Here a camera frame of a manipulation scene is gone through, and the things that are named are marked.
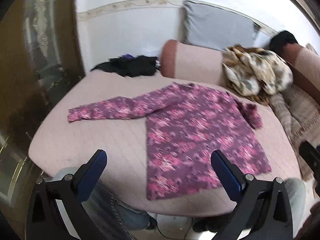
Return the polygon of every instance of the metal bolt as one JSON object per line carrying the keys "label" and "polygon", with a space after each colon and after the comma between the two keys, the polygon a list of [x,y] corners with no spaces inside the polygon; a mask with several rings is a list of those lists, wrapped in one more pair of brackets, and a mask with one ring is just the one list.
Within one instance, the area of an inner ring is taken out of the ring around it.
{"label": "metal bolt", "polygon": [[280,177],[276,178],[276,182],[278,182],[279,184],[281,184],[283,182],[283,179],[281,179]]}
{"label": "metal bolt", "polygon": [[39,179],[36,180],[36,184],[41,184],[42,181],[43,181],[43,179],[42,179],[42,178],[39,178]]}
{"label": "metal bolt", "polygon": [[245,176],[245,178],[246,178],[247,180],[249,180],[249,181],[253,181],[253,180],[254,180],[254,176],[253,176],[252,174],[247,174],[247,175]]}
{"label": "metal bolt", "polygon": [[67,174],[66,176],[64,176],[64,180],[69,181],[72,180],[73,175],[72,174]]}

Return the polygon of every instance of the black wire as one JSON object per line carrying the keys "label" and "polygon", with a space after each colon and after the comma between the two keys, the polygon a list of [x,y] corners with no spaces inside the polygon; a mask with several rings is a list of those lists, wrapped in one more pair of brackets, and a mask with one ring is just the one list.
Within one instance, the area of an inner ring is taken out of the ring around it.
{"label": "black wire", "polygon": [[159,233],[160,233],[164,238],[166,238],[166,239],[170,239],[170,240],[186,240],[186,237],[187,237],[187,235],[188,235],[188,233],[189,233],[189,231],[190,231],[190,229],[191,229],[191,227],[192,227],[192,224],[193,224],[193,218],[191,218],[191,225],[190,225],[190,227],[188,228],[188,231],[187,231],[186,234],[184,235],[183,239],[182,239],[182,238],[171,238],[171,237],[167,237],[167,236],[165,236],[164,234],[162,234],[162,232],[160,231],[160,229],[159,229],[159,227],[158,227],[158,224],[157,224],[157,228],[158,228]]}

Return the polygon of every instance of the gray cushion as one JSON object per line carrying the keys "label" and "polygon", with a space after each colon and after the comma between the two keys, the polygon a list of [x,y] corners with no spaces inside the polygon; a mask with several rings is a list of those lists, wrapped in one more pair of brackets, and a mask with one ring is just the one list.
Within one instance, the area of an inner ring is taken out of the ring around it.
{"label": "gray cushion", "polygon": [[207,4],[184,1],[183,5],[184,43],[218,50],[237,43],[253,46],[256,32],[251,19]]}

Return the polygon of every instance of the wall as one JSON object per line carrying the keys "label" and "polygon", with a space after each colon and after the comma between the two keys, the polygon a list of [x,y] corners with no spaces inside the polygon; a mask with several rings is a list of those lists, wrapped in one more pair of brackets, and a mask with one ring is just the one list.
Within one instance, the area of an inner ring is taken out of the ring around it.
{"label": "wall", "polygon": [[[125,0],[76,0],[78,15]],[[276,31],[292,32],[303,46],[320,51],[320,38],[289,0],[201,0],[224,6],[263,22]],[[86,71],[124,53],[157,54],[168,39],[181,37],[179,8],[129,8],[78,20],[80,48]]]}

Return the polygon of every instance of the shirt sleeve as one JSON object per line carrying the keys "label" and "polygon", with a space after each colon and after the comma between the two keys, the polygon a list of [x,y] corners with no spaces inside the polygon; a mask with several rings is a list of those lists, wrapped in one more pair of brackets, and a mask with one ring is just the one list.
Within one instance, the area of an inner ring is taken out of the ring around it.
{"label": "shirt sleeve", "polygon": [[116,97],[98,103],[79,106],[69,110],[68,122],[101,119],[135,119],[164,109],[185,99],[192,84],[173,83],[159,90],[136,98]]}
{"label": "shirt sleeve", "polygon": [[257,105],[241,102],[238,98],[228,93],[228,95],[237,103],[238,110],[251,127],[258,129],[262,127],[261,116],[258,113]]}

